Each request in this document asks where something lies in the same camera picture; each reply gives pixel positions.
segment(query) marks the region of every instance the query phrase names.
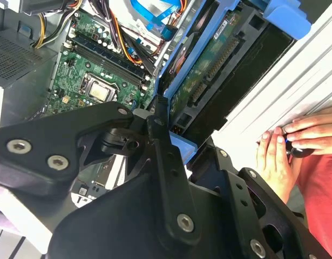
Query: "hand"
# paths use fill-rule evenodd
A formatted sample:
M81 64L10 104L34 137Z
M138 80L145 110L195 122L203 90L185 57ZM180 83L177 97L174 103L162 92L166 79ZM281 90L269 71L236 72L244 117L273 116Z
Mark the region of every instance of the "hand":
M257 172L286 203L299 175L302 159L293 159L290 166L282 130L276 128L271 137L270 135L269 132L265 132L260 141L257 151Z
M332 107L293 120L284 130L295 148L312 148L315 155L332 154Z

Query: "white metal panel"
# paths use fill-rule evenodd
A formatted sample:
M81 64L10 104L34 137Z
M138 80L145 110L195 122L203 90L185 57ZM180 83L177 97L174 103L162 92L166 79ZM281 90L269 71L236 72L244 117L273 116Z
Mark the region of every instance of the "white metal panel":
M332 4L213 134L237 169L254 167L256 141L299 115L332 105Z

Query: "orange wire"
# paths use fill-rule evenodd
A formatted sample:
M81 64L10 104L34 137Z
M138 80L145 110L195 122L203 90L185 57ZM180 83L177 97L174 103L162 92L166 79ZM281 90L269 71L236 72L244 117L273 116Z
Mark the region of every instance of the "orange wire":
M119 29L119 26L118 26L118 20L117 20L117 18L115 17L115 15L113 13L112 13L112 16L113 16L113 18L114 18L114 20L116 21L116 24L117 24L117 33L118 33L118 37L119 37L121 48L123 49L123 52L124 52L125 56L129 59L129 61L137 63L137 64L141 64L142 63L141 60L135 60L135 59L133 59L129 55L129 53L127 52L125 44L124 44L124 41L123 41L123 37L121 36L120 29Z
M74 4L70 4L69 7L75 7L78 4L77 0Z

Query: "fingernail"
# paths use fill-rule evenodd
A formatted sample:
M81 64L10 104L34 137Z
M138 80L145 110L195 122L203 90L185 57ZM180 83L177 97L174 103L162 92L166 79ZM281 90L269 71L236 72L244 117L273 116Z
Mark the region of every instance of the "fingernail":
M280 127L277 127L275 130L274 130L274 133L279 135L279 134L282 134L282 129Z
M295 140L295 136L294 135L287 135L287 139L288 139L288 141L293 141L293 140Z
M278 141L278 143L282 143L283 142L283 136L278 136L277 141Z
M292 130L292 127L290 127L290 126L286 126L286 127L284 127L283 129L284 129L284 131L286 131L286 132L290 132L290 131Z
M292 142L292 146L295 148L301 148L301 144L299 142Z
M268 132L264 132L262 138L263 139L267 139L269 137L269 133Z

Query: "person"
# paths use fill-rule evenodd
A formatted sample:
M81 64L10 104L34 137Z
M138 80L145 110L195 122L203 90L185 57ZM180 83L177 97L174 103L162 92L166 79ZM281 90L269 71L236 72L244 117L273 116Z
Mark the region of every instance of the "person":
M312 148L303 159L287 159L282 129L262 135L257 172L286 203L297 184L304 198L308 227L332 256L332 107L300 117L284 131L295 148Z

